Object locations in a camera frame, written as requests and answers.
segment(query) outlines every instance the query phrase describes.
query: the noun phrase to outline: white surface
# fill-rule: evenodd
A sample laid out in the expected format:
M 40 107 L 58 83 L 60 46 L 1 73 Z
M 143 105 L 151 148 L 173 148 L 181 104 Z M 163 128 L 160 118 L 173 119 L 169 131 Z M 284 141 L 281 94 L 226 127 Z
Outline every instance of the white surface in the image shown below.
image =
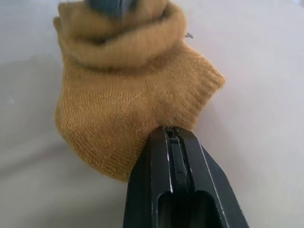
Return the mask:
M 120 228 L 126 186 L 57 134 L 58 0 L 0 2 L 0 227 Z M 196 135 L 252 228 L 304 227 L 304 9 L 289 0 L 181 1 L 187 41 L 227 77 Z

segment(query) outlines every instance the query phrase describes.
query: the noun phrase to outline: white table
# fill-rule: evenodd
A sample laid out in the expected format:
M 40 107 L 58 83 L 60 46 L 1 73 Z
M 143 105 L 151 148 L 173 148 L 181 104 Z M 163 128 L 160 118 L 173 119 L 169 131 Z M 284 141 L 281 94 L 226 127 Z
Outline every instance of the white table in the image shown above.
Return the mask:
M 53 122 L 58 0 L 0 2 L 0 227 L 120 228 L 126 185 L 69 151 Z M 182 1 L 187 42 L 226 77 L 195 131 L 252 228 L 304 227 L 304 9 Z

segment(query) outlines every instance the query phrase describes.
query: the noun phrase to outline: dark blue object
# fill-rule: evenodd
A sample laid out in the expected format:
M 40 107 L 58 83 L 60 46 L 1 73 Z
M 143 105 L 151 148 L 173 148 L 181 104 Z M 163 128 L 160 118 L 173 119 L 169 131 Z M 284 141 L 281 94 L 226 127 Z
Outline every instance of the dark blue object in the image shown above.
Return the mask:
M 123 228 L 248 228 L 223 170 L 185 129 L 158 128 L 129 179 Z
M 123 16 L 135 6 L 136 0 L 86 0 L 89 7 L 109 16 Z

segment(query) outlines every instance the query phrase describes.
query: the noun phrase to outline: knitted fabric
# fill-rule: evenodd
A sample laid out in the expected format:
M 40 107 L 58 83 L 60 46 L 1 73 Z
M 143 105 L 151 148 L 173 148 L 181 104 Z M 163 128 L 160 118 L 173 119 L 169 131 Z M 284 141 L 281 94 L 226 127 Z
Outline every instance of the knitted fabric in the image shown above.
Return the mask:
M 186 20 L 166 0 L 139 0 L 126 18 L 61 3 L 54 18 L 64 61 L 55 122 L 87 164 L 127 181 L 149 133 L 193 129 L 224 78 L 183 43 Z

